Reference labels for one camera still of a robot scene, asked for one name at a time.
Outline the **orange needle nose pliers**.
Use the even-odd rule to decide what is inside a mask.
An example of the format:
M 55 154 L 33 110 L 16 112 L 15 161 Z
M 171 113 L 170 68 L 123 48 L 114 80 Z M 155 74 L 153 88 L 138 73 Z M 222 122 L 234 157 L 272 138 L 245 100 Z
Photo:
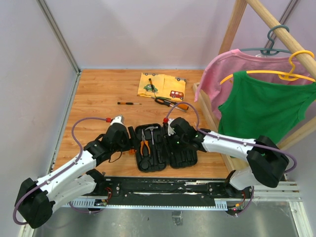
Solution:
M 149 157 L 150 156 L 150 147 L 149 143 L 146 140 L 144 130 L 141 132 L 141 146 L 140 146 L 140 153 L 143 157 Z

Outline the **black plastic tool case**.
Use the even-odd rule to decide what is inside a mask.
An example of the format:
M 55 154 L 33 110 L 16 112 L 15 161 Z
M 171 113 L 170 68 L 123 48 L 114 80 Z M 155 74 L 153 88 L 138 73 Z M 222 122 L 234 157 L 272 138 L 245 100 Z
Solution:
M 154 145 L 152 145 L 151 132 L 145 130 L 149 126 L 158 126 L 158 129 L 154 130 Z M 142 130 L 149 143 L 149 157 L 143 157 L 140 153 Z M 163 126 L 158 123 L 139 125 L 136 128 L 131 126 L 128 131 L 134 146 L 136 164 L 141 172 L 162 171 L 168 165 L 172 168 L 185 168 L 196 165 L 198 162 L 197 151 L 182 149 L 168 137 Z

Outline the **claw hammer black grip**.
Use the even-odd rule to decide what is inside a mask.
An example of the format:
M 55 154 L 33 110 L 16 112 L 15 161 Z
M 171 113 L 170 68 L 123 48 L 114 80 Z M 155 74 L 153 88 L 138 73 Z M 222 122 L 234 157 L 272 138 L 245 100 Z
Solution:
M 158 129 L 158 126 L 149 126 L 145 130 L 149 130 L 151 132 L 151 137 L 152 137 L 152 145 L 155 144 L 154 142 L 154 130 Z

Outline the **black handled screwdriver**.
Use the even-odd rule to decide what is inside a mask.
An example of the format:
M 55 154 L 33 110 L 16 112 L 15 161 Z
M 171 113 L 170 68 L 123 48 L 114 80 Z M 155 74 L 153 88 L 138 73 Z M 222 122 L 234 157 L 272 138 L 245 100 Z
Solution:
M 173 107 L 174 105 L 176 105 L 176 102 L 168 101 L 166 99 L 162 99 L 158 97 L 154 98 L 154 101 L 158 104 L 166 105 L 168 107 Z

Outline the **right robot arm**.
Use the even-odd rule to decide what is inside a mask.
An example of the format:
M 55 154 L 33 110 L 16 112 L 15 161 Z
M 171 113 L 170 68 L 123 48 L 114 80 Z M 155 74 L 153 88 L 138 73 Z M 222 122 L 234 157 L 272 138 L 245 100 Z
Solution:
M 236 197 L 244 189 L 264 185 L 278 186 L 289 164 L 286 155 L 279 152 L 273 141 L 260 136 L 242 139 L 221 135 L 208 129 L 194 129 L 184 118 L 166 119 L 167 134 L 174 149 L 221 153 L 242 159 L 248 166 L 229 173 L 224 182 L 224 193 Z

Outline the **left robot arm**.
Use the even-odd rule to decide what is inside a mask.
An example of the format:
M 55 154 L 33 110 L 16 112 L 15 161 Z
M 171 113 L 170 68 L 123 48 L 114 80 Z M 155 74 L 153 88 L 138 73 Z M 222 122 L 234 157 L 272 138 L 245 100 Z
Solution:
M 95 168 L 110 160 L 116 152 L 130 149 L 129 135 L 123 117 L 111 120 L 105 134 L 80 146 L 79 153 L 55 171 L 21 183 L 14 205 L 13 220 L 18 225 L 36 229 L 47 222 L 61 206 L 79 196 L 101 195 L 106 189 L 102 174 Z

